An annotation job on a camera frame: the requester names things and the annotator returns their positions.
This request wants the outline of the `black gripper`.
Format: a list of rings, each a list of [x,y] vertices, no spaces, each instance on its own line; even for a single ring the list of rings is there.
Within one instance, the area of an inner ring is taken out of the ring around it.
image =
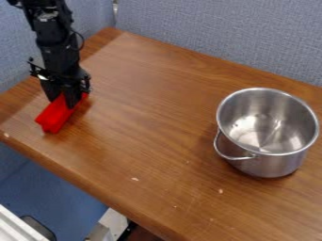
[[[78,50],[70,45],[40,47],[41,60],[29,58],[30,76],[37,77],[49,102],[64,94],[72,109],[81,99],[81,91],[91,90],[91,75],[78,66]]]

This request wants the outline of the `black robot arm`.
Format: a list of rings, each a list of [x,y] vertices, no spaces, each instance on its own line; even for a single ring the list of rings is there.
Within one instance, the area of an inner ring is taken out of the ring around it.
[[[80,50],[84,37],[74,31],[73,13],[65,0],[6,0],[22,10],[29,27],[34,32],[34,43],[42,65],[29,57],[30,76],[52,103],[62,95],[68,109],[74,108],[81,95],[91,92],[91,75],[80,67]]]

